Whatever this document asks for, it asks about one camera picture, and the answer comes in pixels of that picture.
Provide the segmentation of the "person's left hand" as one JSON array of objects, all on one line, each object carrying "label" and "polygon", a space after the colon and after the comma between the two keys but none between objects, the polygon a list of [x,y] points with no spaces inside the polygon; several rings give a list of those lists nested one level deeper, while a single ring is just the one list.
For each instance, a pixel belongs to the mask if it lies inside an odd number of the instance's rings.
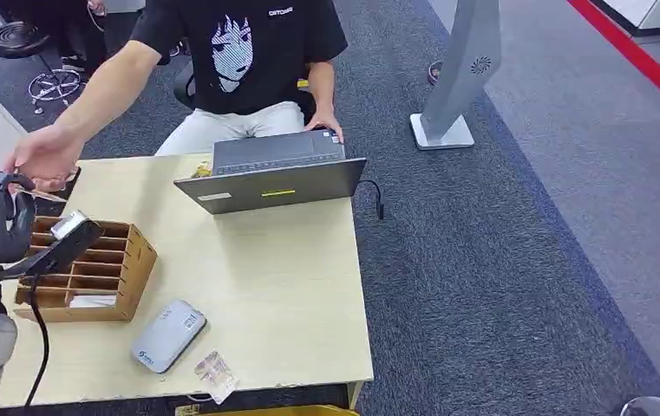
[{"label": "person's left hand", "polygon": [[343,130],[335,116],[333,107],[318,108],[313,114],[310,122],[305,126],[305,131],[326,128],[334,132],[340,143],[344,143]]}]

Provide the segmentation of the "person's right hand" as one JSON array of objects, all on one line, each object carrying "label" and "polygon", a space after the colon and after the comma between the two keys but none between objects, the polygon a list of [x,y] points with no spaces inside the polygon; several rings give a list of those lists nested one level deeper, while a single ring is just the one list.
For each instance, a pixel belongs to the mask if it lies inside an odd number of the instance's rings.
[{"label": "person's right hand", "polygon": [[67,127],[52,124],[19,140],[2,170],[21,173],[39,191],[58,192],[76,170],[85,143],[83,137]]}]

